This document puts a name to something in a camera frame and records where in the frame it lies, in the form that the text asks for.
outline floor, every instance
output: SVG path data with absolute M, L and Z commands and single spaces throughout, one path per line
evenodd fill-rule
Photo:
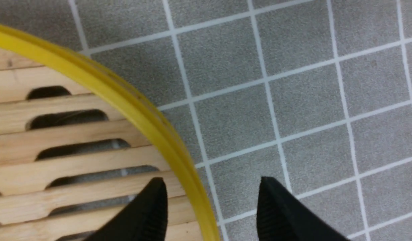
M 0 0 L 178 130 L 225 241 L 262 175 L 354 241 L 412 241 L 412 0 Z

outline yellow plastic edge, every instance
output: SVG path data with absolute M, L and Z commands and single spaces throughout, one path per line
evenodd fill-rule
M 119 110 L 167 160 L 193 206 L 205 241 L 219 241 L 216 220 L 191 157 L 171 124 L 138 90 L 76 52 L 0 25 L 0 47 L 68 76 Z

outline round wooden tray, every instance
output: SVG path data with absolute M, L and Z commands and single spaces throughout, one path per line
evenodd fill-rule
M 66 95 L 30 98 L 37 90 L 56 87 Z M 40 117 L 87 110 L 100 111 L 107 118 L 36 126 Z M 115 144 L 116 139 L 128 146 L 37 160 L 56 147 L 106 140 Z M 51 185 L 62 177 L 136 166 L 151 166 L 155 171 Z M 219 240 L 188 151 L 144 96 L 89 59 L 0 26 L 0 241 L 56 241 L 97 230 L 124 204 L 50 214 L 135 195 L 152 177 L 163 177 L 167 186 L 167 241 Z

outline white grout line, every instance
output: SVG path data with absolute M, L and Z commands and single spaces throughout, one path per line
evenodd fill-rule
M 173 102 L 173 103 L 170 103 L 170 104 L 159 106 L 159 107 L 157 107 L 157 109 L 159 111 L 165 111 L 165 110 L 169 110 L 169 109 L 172 109 L 172 108 L 175 108 L 175 107 L 180 107 L 180 106 L 183 106 L 183 105 L 186 105 L 186 104 L 188 104 L 188 100 L 183 99 L 183 100 L 179 100 L 179 101 L 176 101 L 176 102 Z
M 339 120 L 337 122 L 332 122 L 330 124 L 326 124 L 324 126 L 313 128 L 313 129 L 310 129 L 310 130 L 307 130 L 307 131 L 302 131 L 302 132 L 299 132 L 299 133 L 296 133 L 296 134 L 293 134 L 293 135 L 290 135 L 290 136 L 282 137 L 281 142 L 291 141 L 291 140 L 294 140 L 294 139 L 297 139 L 297 138 L 300 138 L 300 137 L 303 137 L 303 136 L 307 136 L 307 135 L 310 135 L 310 134 L 313 134 L 313 133 L 316 133 L 316 132 L 320 132 L 320 131 L 328 130 L 328 129 L 331 129 L 331 128 L 335 128 L 335 127 L 338 127 L 340 125 L 345 125 L 346 123 L 347 123 L 347 120 L 342 119 L 342 120 Z
M 194 102 L 191 100 L 191 98 L 192 98 L 191 90 L 190 90 L 190 86 L 189 86 L 185 66 L 184 66 L 184 63 L 183 63 L 183 57 L 182 57 L 182 53 L 181 53 L 181 50 L 180 50 L 180 47 L 179 47 L 177 34 L 175 32 L 175 26 L 174 26 L 174 23 L 173 23 L 173 20 L 172 20 L 172 13 L 170 11 L 169 3 L 168 3 L 167 0 L 163 0 L 163 6 L 164 6 L 164 11 L 166 13 L 167 23 L 169 24 L 169 29 L 170 29 L 170 32 L 171 32 L 172 42 L 173 42 L 173 45 L 174 45 L 174 48 L 175 48 L 175 55 L 176 55 L 176 58 L 177 58 L 177 61 L 178 61 L 178 65 L 180 67 L 180 72 L 181 72 L 181 77 L 182 77 L 183 84 L 184 84 L 184 89 L 185 89 L 185 92 L 186 92 L 186 95 L 187 95 L 187 100 L 189 102 L 189 108 L 190 108 L 191 117 L 192 117 L 193 124 L 194 124 L 194 129 L 196 131 L 197 140 L 199 142 L 200 152 L 201 152 L 201 155 L 202 155 L 203 162 L 205 163 L 206 176 L 207 176 L 207 179 L 208 179 L 209 187 L 211 189 L 212 199 L 213 199 L 214 204 L 215 204 L 215 209 L 216 209 L 216 212 L 217 212 L 217 215 L 218 215 L 218 222 L 221 223 L 221 220 L 223 220 L 223 216 L 222 216 L 222 212 L 221 212 L 221 206 L 219 205 L 218 195 L 216 194 L 215 183 L 213 181 L 210 166 L 206 163 L 207 159 L 208 159 L 207 154 L 206 154 L 206 149 L 205 149 L 205 145 L 203 143 L 203 137 L 202 137 L 202 134 L 201 134 L 201 131 L 200 131 L 200 124 L 199 124 L 196 109 L 194 107 Z M 228 241 L 228 234 L 227 234 L 225 225 L 222 224 L 220 226 L 221 226 L 221 230 L 222 230 L 222 235 L 224 237 L 224 241 Z
M 294 69 L 294 70 L 290 70 L 290 71 L 287 71 L 287 72 L 284 72 L 284 73 L 278 73 L 276 75 L 268 76 L 266 78 L 261 78 L 261 79 L 257 79 L 257 80 L 250 81 L 250 82 L 247 82 L 247 83 L 227 87 L 225 89 L 221 89 L 221 90 L 213 91 L 213 92 L 210 92 L 210 93 L 202 94 L 202 95 L 199 95 L 199 96 L 194 96 L 191 99 L 191 101 L 197 102 L 197 101 L 213 98 L 213 97 L 216 97 L 216 96 L 220 96 L 220 95 L 223 95 L 223 94 L 234 92 L 236 90 L 242 90 L 242 89 L 252 87 L 252 86 L 255 86 L 255 85 L 258 85 L 258 84 L 263 84 L 267 81 L 273 81 L 273 80 L 277 80 L 277 79 L 284 78 L 284 77 L 287 77 L 287 76 L 302 73 L 302 72 L 307 71 L 307 70 L 313 70 L 313 69 L 323 67 L 323 66 L 326 66 L 326 65 L 329 65 L 329 64 L 335 64 L 336 61 L 340 62 L 340 61 L 345 61 L 345 60 L 352 59 L 352 58 L 357 58 L 357 57 L 360 57 L 360 56 L 363 56 L 363 55 L 375 53 L 375 52 L 382 51 L 382 50 L 385 50 L 385 49 L 389 49 L 389 48 L 392 48 L 392 47 L 397 47 L 397 46 L 400 46 L 402 43 L 411 43 L 411 42 L 412 42 L 412 38 L 408 38 L 405 41 L 396 41 L 396 42 L 393 42 L 393 43 L 388 43 L 388 44 L 378 46 L 378 47 L 374 47 L 374 48 L 371 48 L 371 49 L 362 50 L 360 52 L 352 53 L 352 54 L 349 54 L 349 55 L 339 56 L 337 58 L 333 58 L 333 59 L 330 59 L 330 60 L 327 60 L 327 61 L 322 61 L 322 62 L 319 62 L 319 63 L 316 63 L 316 64 L 307 65 L 307 66 L 304 66 L 304 67 L 301 67 L 301 68 L 298 68 L 298 69 Z M 188 100 L 181 100 L 181 101 L 177 101 L 177 102 L 174 102 L 174 103 L 162 105 L 158 108 L 159 108 L 159 110 L 167 110 L 167 109 L 170 109 L 170 108 L 185 105 L 188 102 L 189 102 Z
M 125 40 L 125 41 L 121 41 L 121 42 L 117 42 L 117 43 L 112 43 L 112 44 L 108 44 L 108 45 L 103 45 L 103 46 L 96 47 L 96 48 L 84 49 L 82 51 L 82 53 L 87 54 L 87 55 L 91 55 L 91 54 L 99 53 L 99 52 L 106 51 L 106 50 L 111 50 L 111 49 L 125 47 L 125 46 L 129 46 L 129 45 L 133 45 L 133 44 L 143 43 L 143 42 L 146 42 L 146 41 L 156 40 L 156 39 L 159 39 L 159 38 L 170 37 L 172 34 L 180 34 L 180 33 L 184 33 L 184 32 L 190 32 L 190 31 L 194 31 L 194 30 L 198 30 L 198 29 L 202 29 L 202 28 L 206 28 L 206 27 L 210 27 L 210 26 L 214 26 L 214 25 L 218 25 L 218 24 L 222 24 L 222 23 L 227 23 L 227 22 L 234 21 L 234 20 L 241 19 L 241 18 L 247 18 L 247 17 L 251 16 L 252 13 L 254 15 L 257 15 L 257 14 L 261 14 L 261 13 L 265 13 L 265 12 L 274 11 L 274 10 L 277 10 L 277 9 L 286 8 L 286 7 L 289 7 L 289 6 L 298 5 L 298 4 L 301 4 L 301 3 L 307 3 L 307 2 L 310 2 L 310 1 L 312 1 L 312 0 L 293 0 L 293 1 L 288 1 L 288 2 L 285 2 L 285 3 L 278 3 L 278 4 L 275 4 L 275 5 L 271 5 L 271 6 L 266 6 L 264 8 L 254 9 L 252 12 L 249 12 L 249 11 L 248 12 L 242 12 L 242 13 L 238 13 L 238 14 L 223 17 L 223 18 L 217 18 L 217 19 L 214 19 L 214 20 L 205 21 L 205 22 L 202 22 L 202 23 L 197 23 L 197 24 L 193 24 L 193 25 L 189 25 L 189 26 L 183 26 L 183 27 L 180 27 L 180 28 L 173 27 L 171 30 L 164 31 L 164 32 L 154 33 L 154 34 L 151 34 L 151 35 L 142 36 L 142 37 L 138 37 L 138 38 L 132 38 L 132 39 L 129 39 L 129 40 Z
M 331 5 L 331 0 L 327 0 L 327 8 L 328 8 L 328 17 L 330 20 L 331 41 L 333 43 L 333 55 L 334 55 L 334 59 L 338 59 L 339 54 L 337 50 L 337 40 L 336 40 L 336 32 L 334 28 L 333 7 Z M 350 124 L 350 121 L 349 121 L 349 111 L 347 108 L 346 97 L 344 94 L 343 76 L 341 74 L 341 67 L 340 67 L 339 61 L 336 61 L 336 70 L 337 70 L 337 79 L 339 82 L 339 89 L 340 89 L 340 95 L 341 95 L 341 103 L 343 105 L 344 118 L 347 120 L 346 125 L 347 125 L 347 131 L 349 133 L 350 154 L 352 156 L 352 164 L 353 164 L 353 170 L 355 173 L 356 189 L 358 193 L 359 205 L 361 208 L 362 222 L 364 224 L 364 229 L 368 230 L 368 221 L 367 221 L 367 214 L 365 211 L 364 197 L 362 195 L 361 180 L 359 179 L 358 164 L 356 163 L 355 140 L 353 138 L 352 125 Z M 368 231 L 365 232 L 365 236 L 366 236 L 366 241 L 371 241 L 370 233 Z
M 258 9 L 253 9 L 252 10 L 252 14 L 254 15 L 258 15 L 261 13 L 265 13 L 265 12 L 271 12 L 271 11 L 275 11 L 278 9 L 283 9 L 283 8 L 287 8 L 290 6 L 295 6 L 295 5 L 299 5 L 301 3 L 308 3 L 308 2 L 312 2 L 313 0 L 294 0 L 294 1 L 288 1 L 288 2 L 284 2 L 284 3 L 278 3 L 275 5 L 271 5 L 271 6 L 266 6 L 264 8 L 258 8 Z
M 277 144 L 278 144 L 278 141 L 276 141 L 276 140 L 271 141 L 271 142 L 266 142 L 266 143 L 259 144 L 259 145 L 256 145 L 256 146 L 253 146 L 253 147 L 250 147 L 250 148 L 243 149 L 241 151 L 236 151 L 236 152 L 233 152 L 233 153 L 221 156 L 221 157 L 210 159 L 210 160 L 207 161 L 207 163 L 209 163 L 209 165 L 211 165 L 211 164 L 214 164 L 214 163 L 221 162 L 223 160 L 228 160 L 228 159 L 233 158 L 233 157 L 238 157 L 238 156 L 248 154 L 248 153 L 253 152 L 253 151 L 258 151 L 258 150 L 261 150 L 261 149 L 264 149 L 264 148 L 267 148 L 267 147 L 270 147 L 270 146 L 274 146 L 274 145 L 277 145 Z
M 276 137 L 276 140 L 277 140 L 278 152 L 279 152 L 280 162 L 281 162 L 281 165 L 282 165 L 282 172 L 283 172 L 284 178 L 285 178 L 285 187 L 290 193 L 292 193 L 292 186 L 291 186 L 291 182 L 290 182 L 290 179 L 289 179 L 289 173 L 288 173 L 288 168 L 287 168 L 287 164 L 286 164 L 284 149 L 282 147 L 281 136 L 279 134 L 279 128 L 278 128 L 278 124 L 277 124 L 277 120 L 276 120 L 275 108 L 273 106 L 272 94 L 271 94 L 271 91 L 270 91 L 269 82 L 265 83 L 265 89 L 266 89 L 266 95 L 267 95 L 267 103 L 269 105 L 269 110 L 270 110 L 270 116 L 272 118 L 273 130 L 275 132 L 275 137 Z
M 75 27 L 78 32 L 79 41 L 81 42 L 82 52 L 88 51 L 88 44 L 87 38 L 84 34 L 84 29 L 82 28 L 81 19 L 78 14 L 78 8 L 76 7 L 75 0 L 68 0 L 69 6 L 71 7 L 73 20 L 75 21 Z
M 338 182 L 336 182 L 336 183 L 332 183 L 332 184 L 329 184 L 329 185 L 326 185 L 326 186 L 317 188 L 317 189 L 315 189 L 315 190 L 311 190 L 311 191 L 308 191 L 308 192 L 305 192 L 305 193 L 302 193 L 302 194 L 298 194 L 298 195 L 296 195 L 296 198 L 297 198 L 297 199 L 306 198 L 306 197 L 309 197 L 309 196 L 318 194 L 318 193 L 320 193 L 320 192 L 324 192 L 324 191 L 326 191 L 326 190 L 333 189 L 333 188 L 336 188 L 336 187 L 338 187 L 338 186 L 341 186 L 341 185 L 350 183 L 350 182 L 352 182 L 352 181 L 356 181 L 357 179 L 361 179 L 361 178 L 364 178 L 364 177 L 367 177 L 367 176 L 370 176 L 370 175 L 373 175 L 373 174 L 376 174 L 376 173 L 379 173 L 379 172 L 382 172 L 382 171 L 386 171 L 386 170 L 392 169 L 392 168 L 394 168 L 394 167 L 396 167 L 396 166 L 404 165 L 404 164 L 409 163 L 409 162 L 412 162 L 412 157 L 409 157 L 409 158 L 406 158 L 406 159 L 403 159 L 403 160 L 400 160 L 400 161 L 397 161 L 397 162 L 394 162 L 394 163 L 391 163 L 391 164 L 388 164 L 388 165 L 385 165 L 385 166 L 382 166 L 382 167 L 379 167 L 379 168 L 376 168 L 376 169 L 373 169 L 373 170 L 370 170 L 370 171 L 367 171 L 367 172 L 364 172 L 364 173 L 362 173 L 362 174 L 360 174 L 360 175 L 358 175 L 358 176 L 353 176 L 353 177 L 350 177 L 350 178 L 347 178 L 347 179 L 338 181 Z M 242 218 L 246 218 L 246 217 L 249 217 L 249 216 L 251 216 L 251 215 L 255 215 L 256 213 L 257 213 L 257 209 L 254 209 L 254 210 L 251 210 L 251 211 L 248 211 L 248 212 L 245 212 L 245 213 L 242 213 L 242 214 L 235 215 L 235 216 L 233 216 L 233 217 L 227 218 L 227 219 L 223 220 L 222 222 L 223 222 L 224 224 L 226 224 L 226 223 L 231 223 L 231 222 L 240 220 L 240 219 L 242 219 Z M 393 221 L 396 221 L 396 220 L 401 221 L 401 220 L 403 220 L 403 219 L 405 219 L 405 218 L 409 218 L 409 217 L 411 217 L 411 216 L 412 216 L 412 215 L 411 215 L 411 213 L 410 213 L 410 214 L 407 214 L 407 215 L 403 215 L 403 216 L 401 216 L 401 217 L 399 217 L 399 218 L 393 219 Z M 383 227 L 383 226 L 384 226 L 383 224 L 391 224 L 391 223 L 390 223 L 390 221 L 386 221 L 385 223 L 377 224 L 377 225 L 375 225 L 375 226 L 373 226 L 373 227 L 369 227 L 367 230 L 368 230 L 368 231 L 372 231 L 372 230 L 378 229 L 378 228 L 380 228 L 380 227 Z M 362 230 L 362 231 L 360 231 L 360 232 L 357 232 L 357 233 L 354 233 L 354 234 L 352 234 L 352 235 L 349 235 L 348 237 L 354 238 L 354 237 L 359 236 L 359 235 L 362 235 L 362 234 L 364 234 L 364 233 L 365 233 L 365 230 Z
M 263 75 L 263 79 L 266 79 L 267 78 L 266 64 L 264 62 L 263 48 L 261 47 L 261 38 L 260 38 L 260 33 L 258 31 L 257 20 L 255 18 L 254 6 L 252 3 L 252 0 L 248 0 L 248 8 L 249 8 L 249 12 L 251 13 L 251 24 L 252 24 L 252 30 L 254 33 L 255 44 L 257 46 L 258 61 L 260 62 L 261 73 Z M 268 81 L 264 83 L 264 87 L 266 91 L 267 104 L 269 106 L 270 117 L 272 118 L 273 131 L 275 132 L 275 138 L 277 141 L 278 152 L 279 152 L 279 157 L 280 157 L 280 164 L 282 166 L 282 172 L 285 178 L 285 186 L 288 189 L 288 191 L 292 193 L 292 187 L 291 187 L 291 183 L 289 179 L 288 168 L 286 165 L 285 154 L 284 154 L 284 150 L 282 147 L 281 136 L 279 134 L 278 123 L 277 123 L 276 115 L 275 115 L 275 108 L 273 105 L 272 93 L 271 93 L 270 84 Z
M 390 110 L 394 110 L 396 108 L 403 107 L 405 105 L 410 105 L 410 104 L 412 104 L 412 100 L 403 101 L 403 102 L 400 102 L 400 103 L 397 103 L 397 104 L 394 104 L 394 105 L 390 105 L 390 106 L 387 106 L 387 107 L 384 107 L 384 108 L 381 108 L 381 109 L 378 109 L 378 110 L 374 110 L 374 111 L 371 111 L 371 112 L 368 112 L 368 113 L 361 114 L 359 116 L 350 117 L 349 120 L 346 120 L 346 119 L 339 120 L 337 122 L 333 122 L 333 123 L 330 123 L 330 124 L 327 124 L 327 125 L 324 125 L 324 126 L 313 128 L 313 129 L 303 131 L 303 132 L 300 132 L 300 133 L 296 133 L 296 134 L 293 134 L 293 135 L 290 135 L 290 136 L 282 137 L 281 142 L 283 143 L 283 142 L 287 142 L 287 141 L 290 141 L 290 140 L 298 139 L 298 138 L 308 136 L 310 134 L 314 134 L 314 133 L 317 133 L 317 132 L 320 132 L 320 131 L 335 128 L 335 127 L 340 126 L 340 125 L 347 125 L 348 121 L 349 122 L 354 122 L 354 121 L 357 121 L 359 119 L 363 119 L 363 118 L 367 118 L 367 117 L 374 116 L 374 115 L 377 115 L 377 114 L 381 114 L 381 113 L 384 113 L 384 112 L 387 112 L 387 111 L 390 111 Z M 258 151 L 258 150 L 261 150 L 261 149 L 264 149 L 264 148 L 267 148 L 267 147 L 270 147 L 270 146 L 273 146 L 273 145 L 277 145 L 277 144 L 278 144 L 278 141 L 276 141 L 276 140 L 271 141 L 271 142 L 266 142 L 266 143 L 263 143 L 263 144 L 260 144 L 260 145 L 256 145 L 256 146 L 253 146 L 253 147 L 250 147 L 250 148 L 246 148 L 246 149 L 243 149 L 243 150 L 240 150 L 240 151 L 236 151 L 236 152 L 233 152 L 233 153 L 230 153 L 230 154 L 226 154 L 226 155 L 223 155 L 223 156 L 220 156 L 220 157 L 216 157 L 214 159 L 210 159 L 210 160 L 207 161 L 207 163 L 209 165 L 211 165 L 211 164 L 214 164 L 214 163 L 218 163 L 218 162 L 221 162 L 221 161 L 224 161 L 224 160 L 228 160 L 228 159 L 233 158 L 233 157 L 238 157 L 238 156 L 241 156 L 241 155 L 253 152 L 253 151 Z M 203 167 L 203 166 L 204 166 L 204 163 L 198 163 L 198 164 L 195 165 L 196 168 L 200 168 L 200 167 Z
M 306 198 L 306 197 L 309 197 L 309 196 L 318 194 L 318 193 L 320 193 L 320 192 L 324 192 L 324 191 L 327 191 L 327 190 L 336 188 L 336 187 L 338 187 L 338 186 L 341 186 L 341 185 L 344 185 L 344 184 L 353 182 L 353 181 L 356 180 L 356 178 L 357 178 L 357 177 L 355 177 L 355 176 L 349 177 L 349 178 L 347 178 L 347 179 L 340 180 L 340 181 L 338 181 L 338 182 L 335 182 L 335 183 L 332 183 L 332 184 L 328 184 L 328 185 L 322 186 L 322 187 L 320 187 L 320 188 L 313 189 L 313 190 L 311 190 L 311 191 L 308 191 L 308 192 L 305 192 L 305 193 L 302 193 L 302 194 L 298 194 L 298 195 L 296 195 L 296 198 L 298 198 L 298 199 Z
M 403 22 L 402 22 L 401 0 L 396 0 L 396 4 L 397 4 L 397 14 L 398 14 L 399 37 L 402 41 L 402 44 L 401 44 L 402 61 L 403 61 L 403 65 L 404 65 L 405 78 L 407 80 L 408 93 L 410 95 L 410 100 L 412 101 L 412 84 L 411 84 L 411 78 L 410 78 L 410 70 L 408 68 L 407 49 L 405 47 L 404 25 L 403 25 Z
M 256 215 L 256 214 L 257 214 L 257 209 L 253 209 L 251 211 L 236 215 L 234 217 L 227 218 L 227 219 L 223 220 L 222 222 L 223 222 L 223 224 L 231 223 L 231 222 L 234 222 L 234 221 L 237 221 L 237 220 L 241 220 L 242 218 L 247 218 L 247 217 L 250 217 L 250 216 Z
M 400 216 L 400 217 L 391 219 L 391 220 L 389 220 L 389 221 L 376 224 L 376 225 L 374 225 L 373 227 L 370 227 L 370 228 L 368 229 L 368 232 L 372 232 L 372 231 L 374 231 L 374 230 L 381 229 L 381 228 L 383 228 L 383 227 L 386 227 L 386 226 L 388 226 L 388 225 L 391 225 L 391 224 L 394 224 L 394 223 L 403 221 L 403 220 L 405 220 L 405 219 L 407 219 L 407 218 L 411 218 L 411 217 L 412 217 L 412 212 L 410 212 L 410 213 L 408 213 L 408 214 L 406 214 L 406 215 L 402 215 L 402 216 Z M 364 233 L 365 233 L 365 230 L 360 231 L 360 232 L 356 232 L 356 233 L 354 233 L 354 234 L 349 235 L 347 238 L 356 238 L 356 237 L 358 237 L 358 236 L 363 235 Z
M 154 33 L 151 35 L 147 35 L 147 36 L 142 36 L 142 37 L 138 37 L 138 38 L 133 38 L 133 39 L 129 39 L 129 40 L 124 40 L 121 42 L 116 42 L 116 43 L 112 43 L 112 44 L 108 44 L 108 45 L 104 45 L 104 46 L 100 46 L 100 47 L 95 47 L 95 48 L 91 48 L 89 50 L 87 50 L 87 53 L 91 54 L 96 54 L 99 52 L 103 52 L 103 51 L 107 51 L 107 50 L 111 50 L 111 49 L 117 49 L 117 48 L 121 48 L 121 47 L 125 47 L 125 46 L 130 46 L 133 44 L 138 44 L 138 43 L 143 43 L 143 42 L 148 42 L 148 41 L 152 41 L 152 40 L 157 40 L 160 38 L 164 38 L 164 37 L 170 37 L 171 33 L 170 31 L 164 31 L 164 32 L 159 32 L 159 33 Z

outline wooden slat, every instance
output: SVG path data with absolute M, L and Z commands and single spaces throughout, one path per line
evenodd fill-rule
M 94 231 L 111 220 L 123 207 L 76 212 L 28 223 L 0 226 L 0 241 L 55 241 L 63 236 Z M 195 231 L 190 231 L 189 228 L 192 229 L 195 226 L 186 224 L 193 221 L 195 221 L 194 212 L 185 196 L 169 199 L 169 226 L 166 240 L 174 240 L 176 236 L 194 234 Z M 173 230 L 174 225 L 178 225 L 176 230 Z
M 118 138 L 131 147 L 150 145 L 148 139 L 126 120 L 44 128 L 0 135 L 0 166 L 33 162 L 48 148 Z
M 160 171 L 170 170 L 168 163 L 154 146 L 58 157 L 0 167 L 0 193 L 14 195 L 36 192 L 44 190 L 60 177 L 144 165 L 154 166 Z
M 58 186 L 45 191 L 0 196 L 0 223 L 44 218 L 57 208 L 139 193 L 153 177 L 163 177 L 169 198 L 185 195 L 172 171 L 148 172 L 125 177 Z
M 166 241 L 202 241 L 200 226 L 195 222 L 181 223 L 167 228 Z
M 0 103 L 20 101 L 37 88 L 62 86 L 71 94 L 91 93 L 80 84 L 48 67 L 0 71 Z
M 41 65 L 42 64 L 31 59 L 0 48 L 0 70 L 20 69 Z
M 0 134 L 23 132 L 37 116 L 90 109 L 103 111 L 110 121 L 125 119 L 94 94 L 7 102 L 0 103 Z

